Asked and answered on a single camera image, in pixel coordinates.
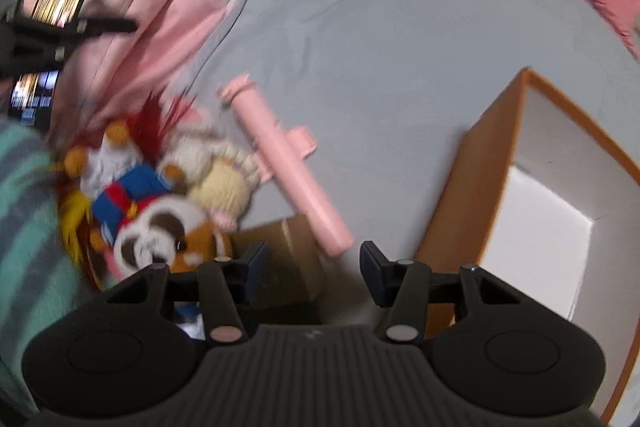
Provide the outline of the orange cardboard storage box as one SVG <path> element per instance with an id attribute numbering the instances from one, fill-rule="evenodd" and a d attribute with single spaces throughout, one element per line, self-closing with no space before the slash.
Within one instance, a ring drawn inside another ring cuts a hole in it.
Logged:
<path id="1" fill-rule="evenodd" d="M 593 410 L 639 415 L 639 168 L 568 96 L 523 69 L 463 135 L 416 257 L 480 265 L 604 351 Z"/>

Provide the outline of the gold gift box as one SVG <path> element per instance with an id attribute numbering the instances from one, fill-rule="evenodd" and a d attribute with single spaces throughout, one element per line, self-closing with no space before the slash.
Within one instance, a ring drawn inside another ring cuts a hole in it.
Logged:
<path id="1" fill-rule="evenodd" d="M 322 250 L 304 215 L 233 232 L 230 241 L 237 254 L 255 243 L 267 246 L 264 269 L 250 300 L 254 309 L 312 303 L 320 295 L 326 281 Z"/>

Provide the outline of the teal striped fleece garment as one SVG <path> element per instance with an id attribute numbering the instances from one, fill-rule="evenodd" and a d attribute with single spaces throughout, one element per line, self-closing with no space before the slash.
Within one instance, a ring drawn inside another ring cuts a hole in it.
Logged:
<path id="1" fill-rule="evenodd" d="M 50 164 L 39 134 L 1 121 L 1 399 L 25 416 L 29 341 L 96 295 L 62 247 Z"/>

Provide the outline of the sailor dog plush toy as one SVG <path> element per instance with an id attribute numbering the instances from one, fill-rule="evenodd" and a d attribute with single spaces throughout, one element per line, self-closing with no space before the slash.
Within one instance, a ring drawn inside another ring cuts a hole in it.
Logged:
<path id="1" fill-rule="evenodd" d="M 232 259 L 228 234 L 201 206 L 186 197 L 183 180 L 170 193 L 152 200 L 134 221 L 125 225 L 110 251 L 91 253 L 90 265 L 83 270 L 99 280 L 100 264 L 104 263 L 115 275 L 126 279 L 149 265 L 166 265 L 171 272 L 184 273 L 205 262 Z"/>

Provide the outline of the grey bed sheet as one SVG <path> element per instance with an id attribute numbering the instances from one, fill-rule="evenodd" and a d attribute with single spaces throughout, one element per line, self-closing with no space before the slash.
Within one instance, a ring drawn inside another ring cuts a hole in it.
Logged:
<path id="1" fill-rule="evenodd" d="M 247 0 L 198 72 L 249 75 L 310 129 L 314 176 L 357 242 L 408 258 L 466 129 L 523 67 L 639 153 L 639 65 L 584 0 Z"/>

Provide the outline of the cream crochet bunny doll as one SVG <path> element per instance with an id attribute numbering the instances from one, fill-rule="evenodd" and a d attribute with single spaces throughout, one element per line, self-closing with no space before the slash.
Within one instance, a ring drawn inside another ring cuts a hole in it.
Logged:
<path id="1" fill-rule="evenodd" d="M 199 107 L 188 109 L 170 130 L 158 165 L 179 167 L 186 197 L 227 232 L 238 228 L 262 179 L 254 155 L 226 139 Z"/>

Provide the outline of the pink selfie stick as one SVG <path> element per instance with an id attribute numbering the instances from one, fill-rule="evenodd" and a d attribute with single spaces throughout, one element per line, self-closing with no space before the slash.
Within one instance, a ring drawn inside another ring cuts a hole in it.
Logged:
<path id="1" fill-rule="evenodd" d="M 283 127 L 247 75 L 218 88 L 217 96 L 231 108 L 252 142 L 262 181 L 277 182 L 296 211 L 307 217 L 314 238 L 327 256 L 335 258 L 346 253 L 355 243 L 354 236 L 305 164 L 318 147 L 308 128 Z"/>

